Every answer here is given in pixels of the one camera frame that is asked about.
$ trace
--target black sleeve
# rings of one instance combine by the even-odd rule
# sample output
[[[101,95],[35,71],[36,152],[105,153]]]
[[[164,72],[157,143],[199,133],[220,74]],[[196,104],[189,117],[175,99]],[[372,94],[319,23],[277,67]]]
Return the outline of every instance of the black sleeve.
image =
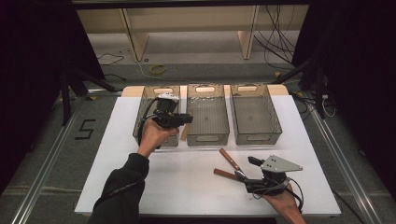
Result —
[[[118,170],[114,170],[108,177],[102,191],[102,197],[116,189],[139,181],[148,172],[149,159],[136,153],[130,154],[125,165]],[[88,223],[138,223],[139,202],[144,188],[145,182],[141,181],[122,193],[115,194],[100,202],[93,209]]]

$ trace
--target metal rail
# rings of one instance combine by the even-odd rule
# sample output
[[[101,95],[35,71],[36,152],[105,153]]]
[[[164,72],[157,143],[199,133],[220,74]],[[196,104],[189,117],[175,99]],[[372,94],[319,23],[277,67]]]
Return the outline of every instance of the metal rail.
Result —
[[[312,105],[309,105],[309,107],[310,110],[314,109]],[[315,120],[315,123],[318,125],[319,130],[323,135],[323,138],[326,141],[326,144],[329,147],[329,150],[332,153],[332,156],[334,157],[335,162],[337,163],[338,168],[340,169],[341,174],[346,181],[346,184],[349,186],[349,189],[355,198],[356,203],[358,204],[366,222],[373,224],[383,223],[379,214],[375,211],[374,205],[366,193],[363,185],[353,172],[353,169],[350,167],[343,150],[340,148],[334,136],[332,135],[332,131],[330,130],[326,121],[320,117],[316,110],[313,111],[312,116]]]
[[[58,155],[64,145],[66,137],[69,134],[70,128],[73,126],[76,120],[78,111],[84,104],[84,101],[85,101],[85,97],[78,97],[76,99],[75,106],[73,106],[72,115],[69,121],[62,127],[61,131],[56,137],[56,140],[52,145],[51,150],[49,151],[49,155],[47,156],[46,160],[41,166],[41,169],[38,172],[35,181],[33,182],[32,186],[29,188],[29,191],[27,192],[19,208],[17,209],[17,212],[14,218],[12,219],[12,224],[26,223],[27,218],[30,216],[35,206],[35,202],[40,196],[40,192],[45,182],[47,181],[47,178],[50,175],[50,171],[52,170],[52,167],[55,164],[56,159],[58,158]]]

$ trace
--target black curtain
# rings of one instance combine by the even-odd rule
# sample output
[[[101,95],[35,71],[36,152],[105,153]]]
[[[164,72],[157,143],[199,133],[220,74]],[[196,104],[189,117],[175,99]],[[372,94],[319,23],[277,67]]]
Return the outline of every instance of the black curtain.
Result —
[[[0,1],[0,23],[3,192],[59,96],[64,67],[73,63],[95,77],[104,75],[73,8]]]
[[[362,1],[329,70],[337,108],[396,199],[396,26],[392,1]]]

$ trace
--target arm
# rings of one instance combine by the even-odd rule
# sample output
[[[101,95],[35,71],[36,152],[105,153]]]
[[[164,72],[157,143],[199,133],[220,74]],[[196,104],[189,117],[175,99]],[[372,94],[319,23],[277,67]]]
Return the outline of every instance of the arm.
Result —
[[[275,196],[262,195],[262,197],[290,224],[305,224],[294,197],[287,191]]]
[[[88,221],[93,223],[138,223],[139,202],[145,188],[143,181],[149,172],[149,155],[167,137],[178,133],[178,129],[165,130],[151,119],[145,123],[142,141],[136,153],[129,155],[128,161],[118,170],[114,170],[108,177],[103,192],[107,195],[116,189],[137,183],[123,193],[116,194],[93,209]]]

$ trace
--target transparent plastic bin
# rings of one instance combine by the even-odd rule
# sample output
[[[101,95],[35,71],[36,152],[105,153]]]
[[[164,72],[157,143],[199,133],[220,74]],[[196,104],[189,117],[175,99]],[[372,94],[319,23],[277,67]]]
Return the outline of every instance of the transparent plastic bin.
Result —
[[[274,145],[282,134],[264,83],[231,85],[233,130],[237,145]]]
[[[189,85],[187,113],[194,116],[187,136],[189,146],[227,145],[230,126],[223,85]]]
[[[179,86],[146,86],[143,89],[142,99],[140,100],[139,110],[137,112],[136,123],[134,124],[134,139],[137,142],[137,135],[139,132],[139,122],[142,119],[146,108],[149,106],[149,103],[158,95],[164,92],[172,92],[175,96],[178,96],[180,99],[180,87]],[[157,106],[157,102],[151,106],[150,110],[147,113],[147,116],[153,114],[154,109]],[[180,100],[179,105],[175,109],[176,113],[180,112]],[[166,141],[161,145],[162,147],[177,147],[178,146],[178,134],[169,136]]]

